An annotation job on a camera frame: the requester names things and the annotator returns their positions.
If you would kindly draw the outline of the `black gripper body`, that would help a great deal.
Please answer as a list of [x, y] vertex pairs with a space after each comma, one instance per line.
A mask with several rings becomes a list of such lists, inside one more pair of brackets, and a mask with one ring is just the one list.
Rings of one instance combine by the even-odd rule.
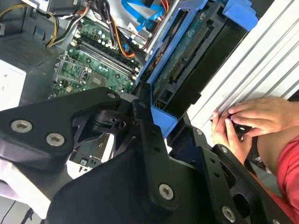
[[171, 159], [157, 146], [130, 149], [63, 186], [48, 224], [214, 223], [207, 165], [218, 163], [196, 148], [196, 167]]

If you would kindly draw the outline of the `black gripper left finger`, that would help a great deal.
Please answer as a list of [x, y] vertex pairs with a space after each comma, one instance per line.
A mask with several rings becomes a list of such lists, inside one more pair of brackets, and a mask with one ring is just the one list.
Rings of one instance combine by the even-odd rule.
[[128, 101], [99, 87], [2, 111], [0, 156], [33, 171], [44, 182], [47, 174], [65, 168], [77, 146], [104, 133], [115, 136], [113, 158], [141, 147], [166, 149], [145, 90]]

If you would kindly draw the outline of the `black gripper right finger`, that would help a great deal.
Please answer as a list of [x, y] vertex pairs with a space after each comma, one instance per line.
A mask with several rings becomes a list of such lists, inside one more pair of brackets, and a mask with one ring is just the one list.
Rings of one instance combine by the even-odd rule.
[[180, 207], [175, 224], [289, 224], [291, 219], [223, 145], [211, 147], [187, 114], [167, 137]]

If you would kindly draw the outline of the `person's left hand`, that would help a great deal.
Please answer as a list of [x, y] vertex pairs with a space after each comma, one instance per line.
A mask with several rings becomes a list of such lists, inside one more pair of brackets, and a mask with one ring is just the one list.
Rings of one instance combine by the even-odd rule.
[[232, 121], [228, 119], [228, 112], [224, 112], [221, 115], [217, 111], [213, 112], [211, 130], [214, 144], [221, 144], [227, 147], [239, 162], [244, 165], [252, 147], [252, 137], [245, 135], [243, 140], [239, 141]]

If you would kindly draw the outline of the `person's right hand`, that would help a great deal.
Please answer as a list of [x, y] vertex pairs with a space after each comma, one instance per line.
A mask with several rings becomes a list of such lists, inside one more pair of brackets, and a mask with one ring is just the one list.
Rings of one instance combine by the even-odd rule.
[[277, 133], [299, 124], [299, 103], [284, 98], [261, 98], [238, 103], [228, 110], [232, 121], [250, 126], [251, 137]]

